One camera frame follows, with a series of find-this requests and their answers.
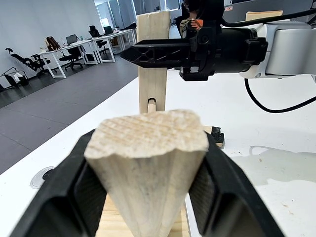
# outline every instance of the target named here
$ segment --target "black bag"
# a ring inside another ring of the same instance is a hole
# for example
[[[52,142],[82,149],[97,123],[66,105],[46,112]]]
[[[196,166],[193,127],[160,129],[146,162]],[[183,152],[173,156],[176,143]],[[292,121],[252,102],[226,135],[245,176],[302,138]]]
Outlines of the black bag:
[[[124,31],[124,30],[135,30],[136,27],[137,27],[137,24],[136,23],[132,23],[128,27],[126,27],[124,29],[121,29],[121,31]]]
[[[54,39],[53,36],[48,36],[45,40],[48,51],[54,51],[60,49],[59,43]]]
[[[15,87],[19,87],[18,83],[16,83],[16,81],[13,79],[13,77],[11,77],[10,75],[4,75],[4,76],[7,79],[7,81],[10,83],[10,85],[15,86]]]
[[[25,78],[25,76],[19,77],[19,80],[20,80],[20,84],[21,84],[22,86],[25,86],[25,85],[28,85],[28,84],[29,84],[29,81]]]

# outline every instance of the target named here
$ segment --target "backpack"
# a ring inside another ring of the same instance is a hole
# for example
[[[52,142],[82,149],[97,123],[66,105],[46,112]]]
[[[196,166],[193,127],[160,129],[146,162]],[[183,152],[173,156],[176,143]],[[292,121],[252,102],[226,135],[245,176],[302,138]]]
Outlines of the backpack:
[[[45,39],[48,51],[54,51],[60,49],[59,43],[54,39],[53,36],[48,36]]]

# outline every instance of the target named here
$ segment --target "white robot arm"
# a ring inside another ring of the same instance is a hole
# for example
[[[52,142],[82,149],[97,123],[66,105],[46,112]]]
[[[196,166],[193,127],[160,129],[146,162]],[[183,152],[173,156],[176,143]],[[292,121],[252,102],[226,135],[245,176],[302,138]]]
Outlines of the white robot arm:
[[[248,26],[268,42],[266,58],[240,73],[244,78],[285,78],[316,75],[316,30],[304,22],[277,21]]]

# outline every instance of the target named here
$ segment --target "window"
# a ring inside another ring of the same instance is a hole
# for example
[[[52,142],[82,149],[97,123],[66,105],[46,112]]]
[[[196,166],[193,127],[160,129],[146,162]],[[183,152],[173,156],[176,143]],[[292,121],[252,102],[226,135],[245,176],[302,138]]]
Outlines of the window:
[[[102,27],[110,26],[110,23],[107,18],[103,18],[100,20]]]

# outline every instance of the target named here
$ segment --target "wooden post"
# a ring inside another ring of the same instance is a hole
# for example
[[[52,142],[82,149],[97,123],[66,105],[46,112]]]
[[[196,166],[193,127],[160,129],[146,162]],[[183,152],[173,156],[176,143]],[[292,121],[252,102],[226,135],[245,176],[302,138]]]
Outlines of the wooden post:
[[[161,11],[137,16],[137,39],[168,39],[170,12]],[[147,113],[148,100],[155,99],[157,111],[164,111],[166,102],[167,68],[138,67],[139,109]]]
[[[167,237],[207,150],[199,117],[175,110],[105,120],[84,155],[135,237]]]

